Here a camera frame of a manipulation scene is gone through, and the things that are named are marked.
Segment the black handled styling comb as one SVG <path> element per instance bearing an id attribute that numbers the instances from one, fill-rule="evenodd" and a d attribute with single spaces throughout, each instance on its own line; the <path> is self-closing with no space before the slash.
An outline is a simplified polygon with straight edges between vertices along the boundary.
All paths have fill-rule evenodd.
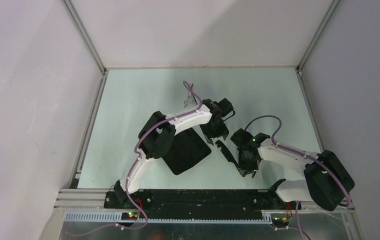
<path id="1" fill-rule="evenodd" d="M 215 142 L 215 145 L 219 148 L 219 150 L 221 151 L 225 159 L 228 162 L 233 163 L 235 167 L 238 169 L 238 163 L 235 160 L 234 156 L 232 155 L 231 151 L 228 149 L 228 147 L 220 140 L 217 140 Z"/>

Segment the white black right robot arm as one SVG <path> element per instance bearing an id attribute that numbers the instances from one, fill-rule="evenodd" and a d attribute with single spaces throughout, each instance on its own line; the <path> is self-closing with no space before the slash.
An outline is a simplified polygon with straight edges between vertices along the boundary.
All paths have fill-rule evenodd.
<path id="1" fill-rule="evenodd" d="M 274 162 L 303 177 L 301 180 L 279 179 L 269 190 L 269 204 L 281 209 L 288 202 L 314 202 L 333 211 L 346 199 L 355 182 L 335 153 L 303 151 L 281 144 L 267 134 L 253 136 L 237 130 L 231 141 L 238 150 L 238 169 L 242 176 L 259 169 L 262 161 Z"/>

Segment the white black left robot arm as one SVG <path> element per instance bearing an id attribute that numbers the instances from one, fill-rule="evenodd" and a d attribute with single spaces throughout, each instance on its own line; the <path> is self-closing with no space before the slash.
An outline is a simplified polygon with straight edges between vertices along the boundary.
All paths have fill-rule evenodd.
<path id="1" fill-rule="evenodd" d="M 212 140 L 229 135 L 227 115 L 234 116 L 235 110 L 226 98 L 205 99 L 187 112 L 153 113 L 138 135 L 137 159 L 127 175 L 115 183 L 117 203 L 123 208 L 135 204 L 134 193 L 154 160 L 162 159 L 173 174 L 179 175 L 209 156 Z"/>

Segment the black zippered tool case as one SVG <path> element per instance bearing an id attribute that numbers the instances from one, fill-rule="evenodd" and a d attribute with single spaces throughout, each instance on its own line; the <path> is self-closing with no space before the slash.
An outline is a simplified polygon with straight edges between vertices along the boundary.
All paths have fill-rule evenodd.
<path id="1" fill-rule="evenodd" d="M 162 159 L 174 175 L 180 175 L 208 157 L 211 152 L 208 144 L 190 128 L 174 137 L 171 148 Z"/>

